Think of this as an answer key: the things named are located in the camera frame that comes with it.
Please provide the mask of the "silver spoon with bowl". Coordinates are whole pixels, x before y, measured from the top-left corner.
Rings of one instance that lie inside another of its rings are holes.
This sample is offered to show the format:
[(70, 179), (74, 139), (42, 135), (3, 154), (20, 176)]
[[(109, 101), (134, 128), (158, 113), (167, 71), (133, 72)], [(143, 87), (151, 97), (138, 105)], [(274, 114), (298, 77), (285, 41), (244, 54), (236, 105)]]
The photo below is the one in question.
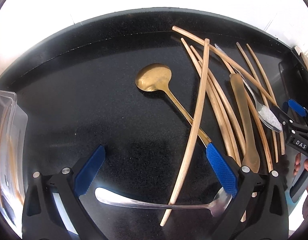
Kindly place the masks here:
[(276, 118), (276, 116), (274, 115), (274, 113), (270, 110), (268, 106), (263, 105), (257, 100), (253, 90), (248, 85), (247, 81), (245, 80), (241, 72), (239, 72), (235, 67), (234, 67), (234, 70), (241, 75), (244, 85), (246, 86), (246, 88), (249, 90), (249, 93), (253, 97), (254, 102), (255, 102), (255, 109), (262, 123), (269, 129), (280, 133), (282, 131), (282, 126), (281, 126), (281, 123)]

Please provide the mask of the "gold butter knife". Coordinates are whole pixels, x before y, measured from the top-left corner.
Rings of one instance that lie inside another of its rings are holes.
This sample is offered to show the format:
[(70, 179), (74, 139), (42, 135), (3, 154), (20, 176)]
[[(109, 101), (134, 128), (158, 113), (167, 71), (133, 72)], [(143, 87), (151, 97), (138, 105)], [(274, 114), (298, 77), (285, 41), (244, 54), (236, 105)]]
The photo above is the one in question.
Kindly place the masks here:
[(232, 86), (236, 103), (238, 105), (246, 142), (245, 155), (243, 157), (242, 165), (248, 166), (254, 173), (258, 173), (261, 164), (260, 157), (255, 146), (252, 122), (241, 75), (231, 74), (230, 84)]

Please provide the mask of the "long wooden chopstick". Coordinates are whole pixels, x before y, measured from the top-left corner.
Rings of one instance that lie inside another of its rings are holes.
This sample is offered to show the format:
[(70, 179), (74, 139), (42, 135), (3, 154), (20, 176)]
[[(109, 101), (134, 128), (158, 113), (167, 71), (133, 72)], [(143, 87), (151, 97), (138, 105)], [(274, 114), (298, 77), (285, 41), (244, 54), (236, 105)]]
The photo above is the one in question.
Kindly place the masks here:
[(208, 64), (209, 64), (209, 39), (206, 38), (204, 40), (204, 50), (203, 50), (203, 66), (201, 69), (201, 78), (200, 78), (200, 86), (198, 90), (197, 102), (194, 113), (194, 120), (191, 126), (190, 135), (187, 143), (187, 147), (185, 149), (184, 157), (182, 160), (181, 168), (178, 173), (178, 177), (172, 191), (172, 195), (169, 201), (169, 204), (175, 204), (178, 195), (183, 186), (185, 177), (187, 175), (191, 158), (193, 156), (198, 131), (200, 128), (202, 112), (204, 107), (205, 93), (206, 93), (206, 85), (207, 85), (207, 77), (208, 77)]

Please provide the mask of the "clear plastic container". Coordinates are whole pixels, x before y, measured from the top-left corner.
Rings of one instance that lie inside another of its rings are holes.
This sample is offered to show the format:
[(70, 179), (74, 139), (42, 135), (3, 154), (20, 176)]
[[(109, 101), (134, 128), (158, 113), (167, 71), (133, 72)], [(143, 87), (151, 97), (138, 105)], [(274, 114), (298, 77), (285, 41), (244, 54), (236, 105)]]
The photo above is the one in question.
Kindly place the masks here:
[(28, 115), (14, 92), (0, 90), (0, 212), (11, 229), (22, 236), (25, 202), (23, 145)]

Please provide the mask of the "gold spoon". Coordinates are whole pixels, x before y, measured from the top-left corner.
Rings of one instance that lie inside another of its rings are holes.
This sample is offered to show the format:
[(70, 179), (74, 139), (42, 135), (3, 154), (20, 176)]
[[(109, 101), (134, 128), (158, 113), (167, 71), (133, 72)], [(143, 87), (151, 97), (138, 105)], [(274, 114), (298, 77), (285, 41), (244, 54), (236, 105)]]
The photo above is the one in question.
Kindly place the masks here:
[(160, 63), (153, 63), (145, 66), (138, 72), (135, 78), (135, 84), (144, 92), (163, 91), (187, 119), (189, 124), (192, 125), (193, 118), (169, 89), (171, 78), (172, 72), (168, 66)]

